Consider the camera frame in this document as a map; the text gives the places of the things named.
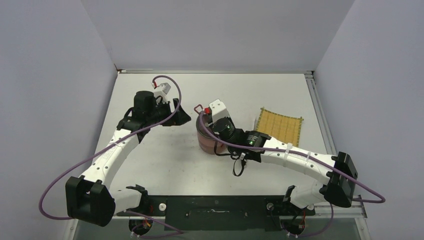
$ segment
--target yellow mat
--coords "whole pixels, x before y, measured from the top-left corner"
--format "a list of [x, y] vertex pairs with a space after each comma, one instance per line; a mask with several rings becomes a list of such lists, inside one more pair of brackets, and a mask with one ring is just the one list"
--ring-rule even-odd
[[256, 131], [268, 134], [281, 142], [292, 143], [293, 146], [299, 147], [302, 121], [304, 120], [302, 117], [284, 116], [268, 111], [264, 107], [260, 110]]

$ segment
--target screw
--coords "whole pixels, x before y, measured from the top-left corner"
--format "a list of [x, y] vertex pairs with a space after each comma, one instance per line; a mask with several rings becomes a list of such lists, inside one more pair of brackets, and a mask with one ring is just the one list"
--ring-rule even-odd
[[269, 202], [269, 203], [266, 205], [266, 209], [271, 210], [272, 208], [274, 208], [274, 204], [273, 204], [272, 202]]
[[165, 203], [161, 203], [161, 204], [159, 204], [159, 210], [160, 211], [165, 211], [165, 209], [167, 209], [167, 205], [165, 204]]

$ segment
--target table surface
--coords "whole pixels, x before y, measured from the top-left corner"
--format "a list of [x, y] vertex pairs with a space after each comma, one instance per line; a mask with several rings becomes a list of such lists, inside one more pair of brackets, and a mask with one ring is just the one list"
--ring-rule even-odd
[[[157, 74], [119, 74], [102, 127], [97, 151], [104, 148], [138, 91], [152, 91]], [[150, 195], [281, 195], [291, 185], [313, 179], [279, 165], [249, 161], [240, 177], [233, 161], [203, 152], [195, 121], [197, 104], [223, 101], [237, 128], [252, 130], [261, 107], [302, 117], [299, 147], [326, 153], [323, 136], [303, 74], [168, 74], [182, 91], [181, 106], [191, 116], [183, 126], [153, 128], [122, 164], [110, 191], [141, 185]], [[158, 84], [167, 81], [158, 79]], [[168, 100], [178, 97], [172, 85]]]

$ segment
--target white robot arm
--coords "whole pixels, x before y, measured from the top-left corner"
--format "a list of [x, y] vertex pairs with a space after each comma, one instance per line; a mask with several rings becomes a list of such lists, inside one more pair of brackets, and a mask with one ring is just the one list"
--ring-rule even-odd
[[205, 113], [209, 117], [208, 126], [225, 142], [240, 146], [285, 149], [285, 152], [280, 152], [228, 146], [230, 153], [236, 153], [241, 158], [242, 167], [246, 164], [246, 160], [253, 160], [280, 165], [315, 179], [310, 186], [293, 185], [289, 187], [284, 197], [287, 203], [299, 209], [325, 201], [344, 208], [352, 205], [355, 184], [310, 159], [310, 157], [318, 159], [357, 179], [358, 173], [348, 154], [339, 152], [338, 156], [335, 156], [311, 152], [295, 147], [291, 143], [281, 142], [261, 132], [235, 128], [225, 104], [219, 99], [211, 102], [205, 109]]
[[[171, 115], [170, 102], [167, 100], [170, 88], [168, 83], [163, 83], [155, 87], [153, 92], [137, 92], [134, 107], [119, 121], [108, 143], [108, 146], [114, 146], [100, 155], [79, 177], [69, 178], [65, 191], [67, 213], [70, 217], [103, 227], [116, 213], [127, 209], [137, 210], [139, 206], [143, 206], [148, 194], [144, 187], [127, 186], [115, 192], [109, 192], [109, 188], [122, 163], [149, 130], [139, 132], [124, 141], [119, 140]], [[173, 99], [174, 106], [178, 101], [177, 98]], [[180, 126], [190, 120], [190, 116], [180, 107], [162, 126]]]

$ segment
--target gray wall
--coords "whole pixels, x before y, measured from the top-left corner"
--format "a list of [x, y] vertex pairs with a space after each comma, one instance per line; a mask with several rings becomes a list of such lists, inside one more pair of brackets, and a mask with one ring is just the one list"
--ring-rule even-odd
[[121, 69], [314, 70], [354, 0], [82, 0]]
[[[79, 0], [0, 3], [0, 239], [62, 239], [65, 222], [38, 200], [94, 152], [115, 79]], [[64, 183], [48, 213], [66, 216]]]
[[387, 198], [366, 204], [375, 240], [424, 237], [423, 4], [356, 0], [315, 72], [337, 150]]

